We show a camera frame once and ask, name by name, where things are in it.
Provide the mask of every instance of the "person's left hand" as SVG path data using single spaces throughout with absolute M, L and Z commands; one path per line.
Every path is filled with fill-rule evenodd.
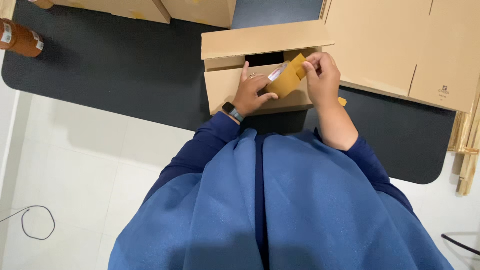
M 248 61 L 245 61 L 243 70 L 240 75 L 239 89 L 232 101 L 232 105 L 237 108 L 238 113 L 242 116 L 248 116 L 256 111 L 262 104 L 270 99 L 277 99 L 275 93 L 265 93 L 258 96 L 258 91 L 271 83 L 267 76 L 263 74 L 255 74 L 251 78 L 247 75 Z

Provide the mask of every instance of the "hand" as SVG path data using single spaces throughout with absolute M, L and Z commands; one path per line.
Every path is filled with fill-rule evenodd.
M 307 73 L 308 96 L 315 108 L 339 104 L 340 71 L 332 56 L 326 52 L 315 52 L 307 57 L 302 66 Z
M 253 78 L 250 78 L 247 75 L 247 70 L 248 61 L 245 61 L 240 75 L 239 89 L 232 102 L 238 113 L 243 117 L 252 114 L 268 100 L 278 98 L 275 93 L 266 93 L 258 96 L 258 91 L 271 83 L 271 81 L 263 74 L 255 74 Z

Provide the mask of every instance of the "navy blue sleeve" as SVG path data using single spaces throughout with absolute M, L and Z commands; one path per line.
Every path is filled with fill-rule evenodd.
M 203 172 L 205 165 L 228 142 L 238 137 L 240 126 L 226 114 L 217 112 L 212 119 L 197 129 L 193 138 L 188 141 L 178 154 L 172 158 L 157 181 L 148 191 L 145 203 L 155 191 L 173 178 L 186 173 Z
M 382 166 L 373 152 L 373 149 L 367 144 L 367 141 L 364 138 L 359 136 L 355 144 L 348 151 L 342 152 L 357 164 L 376 191 L 381 191 L 392 196 L 416 217 L 407 197 L 397 187 L 390 183 L 390 178 L 388 177 L 385 168 Z

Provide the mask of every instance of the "blue hijab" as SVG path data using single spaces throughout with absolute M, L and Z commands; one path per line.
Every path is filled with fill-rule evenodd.
M 108 269 L 263 269 L 255 135 L 158 189 L 118 236 Z M 312 133 L 263 145 L 270 269 L 452 269 L 421 223 Z

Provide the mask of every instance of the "barcode label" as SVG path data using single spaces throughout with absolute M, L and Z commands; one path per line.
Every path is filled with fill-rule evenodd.
M 36 42 L 36 48 L 39 49 L 39 50 L 43 50 L 43 42 L 41 42 L 40 40 L 38 40 Z
M 37 33 L 35 33 L 34 31 L 31 31 L 31 32 L 32 32 L 32 35 L 33 35 L 33 39 L 40 40 Z
M 10 43 L 10 40 L 12 40 L 12 27 L 9 24 L 3 23 L 3 35 L 0 41 Z

